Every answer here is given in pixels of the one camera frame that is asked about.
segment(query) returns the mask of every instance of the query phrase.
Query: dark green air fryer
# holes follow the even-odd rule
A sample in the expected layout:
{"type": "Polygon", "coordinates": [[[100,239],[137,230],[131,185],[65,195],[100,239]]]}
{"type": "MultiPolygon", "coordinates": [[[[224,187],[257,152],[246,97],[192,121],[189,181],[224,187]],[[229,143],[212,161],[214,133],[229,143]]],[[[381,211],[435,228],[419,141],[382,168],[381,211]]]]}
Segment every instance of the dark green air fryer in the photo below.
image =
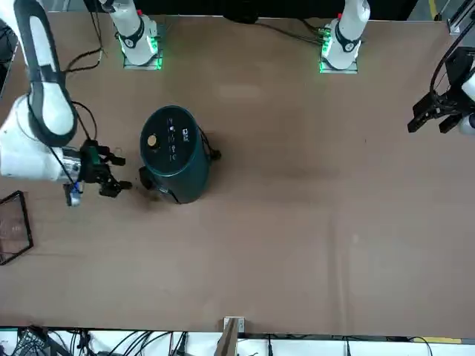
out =
{"type": "Polygon", "coordinates": [[[179,106],[165,106],[147,120],[140,155],[145,163],[139,170],[141,183],[178,204],[201,196],[211,161],[220,158],[193,116],[179,106]]]}

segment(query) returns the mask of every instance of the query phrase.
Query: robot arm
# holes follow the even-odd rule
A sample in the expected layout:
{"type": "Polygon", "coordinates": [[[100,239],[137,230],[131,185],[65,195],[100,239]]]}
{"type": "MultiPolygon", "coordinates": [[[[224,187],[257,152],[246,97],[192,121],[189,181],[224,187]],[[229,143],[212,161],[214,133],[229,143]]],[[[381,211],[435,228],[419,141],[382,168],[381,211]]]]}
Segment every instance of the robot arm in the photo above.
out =
{"type": "Polygon", "coordinates": [[[0,174],[18,178],[61,178],[49,147],[60,147],[76,133],[77,112],[61,74],[53,36],[37,0],[1,0],[0,18],[22,46],[30,93],[19,97],[0,129],[0,174]]]}
{"type": "Polygon", "coordinates": [[[106,146],[87,139],[80,150],[65,147],[76,133],[78,114],[65,88],[50,25],[37,0],[1,0],[0,18],[22,46],[30,92],[14,103],[0,128],[0,174],[66,183],[68,202],[79,203],[80,182],[97,182],[99,194],[116,197],[108,163],[124,165],[106,146]]]}
{"type": "Polygon", "coordinates": [[[322,57],[331,67],[345,70],[356,60],[370,14],[367,0],[346,0],[341,19],[334,19],[327,25],[331,29],[331,39],[322,57]]]}
{"type": "Polygon", "coordinates": [[[102,9],[111,15],[119,33],[122,51],[133,65],[144,65],[154,58],[158,49],[152,44],[157,36],[157,23],[138,13],[134,0],[99,0],[102,9]]]}
{"type": "Polygon", "coordinates": [[[457,47],[475,27],[475,11],[471,22],[449,47],[437,65],[429,92],[413,106],[413,119],[407,124],[410,133],[418,131],[430,119],[445,117],[439,130],[446,134],[456,126],[462,134],[475,135],[475,48],[457,47]],[[450,87],[443,94],[436,92],[436,77],[445,65],[450,87]]]}

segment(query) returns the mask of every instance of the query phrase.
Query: transparent container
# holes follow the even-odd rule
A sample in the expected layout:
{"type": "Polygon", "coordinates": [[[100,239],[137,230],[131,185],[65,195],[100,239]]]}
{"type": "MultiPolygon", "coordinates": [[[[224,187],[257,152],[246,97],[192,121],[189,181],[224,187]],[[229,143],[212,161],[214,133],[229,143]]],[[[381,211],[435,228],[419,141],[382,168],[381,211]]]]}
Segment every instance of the transparent container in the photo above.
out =
{"type": "Polygon", "coordinates": [[[33,247],[27,207],[21,191],[0,200],[0,266],[33,247]]]}

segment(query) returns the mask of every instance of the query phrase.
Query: brown tabletop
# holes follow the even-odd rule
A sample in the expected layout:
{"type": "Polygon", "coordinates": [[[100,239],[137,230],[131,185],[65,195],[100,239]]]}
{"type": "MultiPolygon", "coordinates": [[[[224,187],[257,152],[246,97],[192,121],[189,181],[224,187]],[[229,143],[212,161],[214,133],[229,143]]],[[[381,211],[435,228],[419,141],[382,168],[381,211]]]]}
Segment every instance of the brown tabletop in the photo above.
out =
{"type": "MultiPolygon", "coordinates": [[[[310,44],[208,17],[168,19],[163,70],[125,71],[100,19],[107,56],[68,90],[137,187],[91,185],[67,208],[57,183],[1,178],[2,195],[27,192],[36,243],[0,267],[2,324],[217,331],[234,315],[248,332],[474,336],[475,140],[406,129],[445,24],[371,22],[359,74],[342,75],[318,73],[310,44]],[[138,181],[142,126],[170,104],[223,154],[189,205],[138,181]]],[[[87,13],[50,20],[63,67],[97,47],[87,13]]],[[[2,117],[26,90],[17,56],[2,117]]]]}

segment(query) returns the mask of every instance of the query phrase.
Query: wire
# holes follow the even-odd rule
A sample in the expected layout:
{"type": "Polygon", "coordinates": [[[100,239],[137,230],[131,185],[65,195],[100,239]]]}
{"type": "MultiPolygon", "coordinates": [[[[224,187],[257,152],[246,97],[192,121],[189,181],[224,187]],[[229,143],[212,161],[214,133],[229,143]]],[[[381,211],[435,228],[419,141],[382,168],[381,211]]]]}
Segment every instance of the wire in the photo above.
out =
{"type": "Polygon", "coordinates": [[[170,335],[170,344],[168,345],[168,356],[171,355],[171,347],[173,346],[173,332],[170,335]]]}
{"type": "MultiPolygon", "coordinates": [[[[81,102],[76,102],[76,101],[71,101],[71,102],[74,105],[78,105],[81,108],[83,108],[84,110],[86,110],[89,113],[89,115],[91,116],[91,120],[92,120],[92,123],[94,125],[94,140],[96,140],[97,139],[97,122],[96,122],[96,119],[94,118],[94,115],[92,114],[92,111],[86,105],[82,104],[81,102]]],[[[81,120],[81,116],[79,116],[79,114],[78,114],[78,120],[79,120],[79,123],[82,126],[82,129],[84,130],[84,133],[85,133],[86,137],[88,139],[91,139],[91,137],[89,136],[88,130],[86,129],[86,127],[84,125],[84,122],[81,120]]]]}
{"type": "Polygon", "coordinates": [[[351,356],[351,350],[350,350],[350,340],[347,337],[347,354],[346,356],[351,356]]]}
{"type": "Polygon", "coordinates": [[[433,356],[432,355],[432,348],[430,347],[430,344],[428,343],[428,341],[426,339],[424,339],[423,337],[420,337],[420,336],[415,336],[415,337],[409,337],[408,338],[409,341],[412,341],[412,340],[415,340],[415,339],[421,339],[422,341],[424,341],[425,344],[427,345],[427,348],[429,349],[429,355],[433,356]]]}
{"type": "Polygon", "coordinates": [[[326,30],[325,27],[312,26],[307,20],[304,20],[304,19],[298,19],[298,20],[299,20],[302,24],[304,24],[305,27],[306,27],[311,33],[319,34],[320,31],[326,30]]]}
{"type": "Polygon", "coordinates": [[[256,22],[254,25],[270,28],[271,30],[277,31],[277,32],[282,33],[286,36],[290,36],[294,39],[300,39],[301,41],[311,43],[312,45],[321,45],[323,43],[318,37],[308,37],[308,36],[297,35],[295,33],[291,33],[289,31],[282,30],[279,27],[274,27],[270,24],[264,24],[262,22],[256,22]]]}
{"type": "Polygon", "coordinates": [[[66,346],[66,343],[65,341],[63,340],[63,338],[61,337],[61,335],[58,333],[58,332],[55,332],[54,330],[50,330],[50,332],[52,332],[53,334],[55,334],[60,340],[61,340],[61,344],[62,346],[65,348],[65,350],[67,351],[68,350],[68,347],[66,346]]]}
{"type": "Polygon", "coordinates": [[[439,87],[440,83],[442,82],[442,80],[444,79],[444,77],[447,75],[447,71],[445,71],[444,75],[440,77],[440,80],[439,82],[437,83],[436,87],[434,88],[434,90],[437,90],[437,88],[439,87]]]}
{"type": "Polygon", "coordinates": [[[117,345],[115,345],[115,347],[106,355],[106,356],[111,356],[114,351],[117,350],[117,348],[122,345],[130,336],[136,334],[137,332],[131,332],[129,335],[127,335],[126,337],[124,337],[117,345]]]}
{"type": "Polygon", "coordinates": [[[127,356],[129,355],[138,345],[141,341],[143,341],[149,334],[151,334],[152,332],[143,332],[143,334],[141,334],[137,339],[135,339],[129,346],[128,348],[125,350],[124,352],[124,355],[123,356],[127,356]]]}
{"type": "Polygon", "coordinates": [[[453,42],[453,44],[449,47],[445,55],[442,57],[440,62],[438,63],[435,71],[433,72],[432,79],[430,80],[430,86],[429,86],[429,94],[433,100],[433,102],[439,107],[439,108],[447,108],[451,109],[453,108],[453,105],[446,105],[442,102],[441,96],[437,94],[437,92],[434,89],[434,85],[436,83],[436,78],[439,75],[439,71],[441,70],[442,66],[446,61],[448,60],[448,57],[452,54],[452,52],[456,49],[456,47],[459,45],[459,43],[464,39],[464,37],[467,35],[467,33],[472,29],[472,27],[475,25],[475,19],[472,19],[470,23],[467,25],[467,27],[460,33],[459,37],[453,42]]]}
{"type": "Polygon", "coordinates": [[[203,140],[203,144],[206,144],[206,146],[208,147],[209,159],[211,161],[217,161],[218,159],[221,158],[221,151],[215,150],[213,147],[211,147],[211,144],[209,143],[208,137],[206,136],[206,134],[203,132],[203,130],[201,130],[200,126],[198,126],[198,128],[200,129],[200,132],[201,132],[201,139],[203,140]]]}
{"type": "Polygon", "coordinates": [[[102,33],[101,33],[101,27],[100,27],[100,22],[99,22],[99,15],[98,15],[98,9],[97,9],[97,2],[95,1],[94,2],[96,4],[96,20],[97,20],[97,25],[96,25],[96,20],[94,20],[94,15],[93,13],[90,11],[89,12],[89,15],[91,16],[91,21],[92,21],[92,25],[94,26],[94,31],[96,32],[96,35],[97,35],[97,39],[99,41],[99,48],[97,48],[96,50],[90,50],[88,52],[84,52],[82,54],[79,54],[76,58],[74,58],[70,63],[69,65],[66,67],[66,70],[65,70],[65,73],[73,73],[73,72],[80,72],[82,70],[90,70],[90,69],[94,69],[95,67],[97,67],[100,62],[101,62],[101,59],[102,59],[102,52],[103,52],[103,46],[102,46],[102,33]],[[73,66],[81,59],[85,58],[85,57],[88,57],[88,56],[91,56],[95,53],[100,53],[99,54],[99,58],[97,59],[97,63],[95,65],[89,65],[89,66],[85,66],[85,67],[79,67],[79,68],[73,68],[73,66]]]}
{"type": "Polygon", "coordinates": [[[267,355],[274,356],[274,351],[272,350],[272,344],[270,343],[270,334],[267,335],[267,355]]]}
{"type": "Polygon", "coordinates": [[[142,347],[140,347],[140,350],[137,351],[137,353],[136,353],[134,356],[138,356],[138,354],[139,354],[140,352],[142,352],[142,350],[145,349],[145,347],[147,347],[149,344],[153,343],[155,340],[158,340],[158,339],[160,339],[161,337],[164,337],[165,335],[168,335],[168,334],[171,334],[171,332],[164,332],[163,334],[160,334],[160,335],[154,337],[153,339],[147,341],[146,344],[144,344],[142,347]]]}
{"type": "MultiPolygon", "coordinates": [[[[149,334],[145,339],[143,339],[143,342],[142,342],[142,345],[141,345],[141,348],[143,348],[143,346],[145,345],[145,343],[148,341],[148,339],[150,339],[150,336],[151,334],[149,334]]],[[[143,349],[140,349],[140,356],[143,356],[143,353],[142,353],[143,349]]]]}
{"type": "Polygon", "coordinates": [[[185,337],[186,332],[182,332],[180,335],[180,338],[177,341],[177,345],[175,346],[173,352],[170,354],[170,356],[176,356],[177,350],[180,347],[181,340],[185,337]]]}

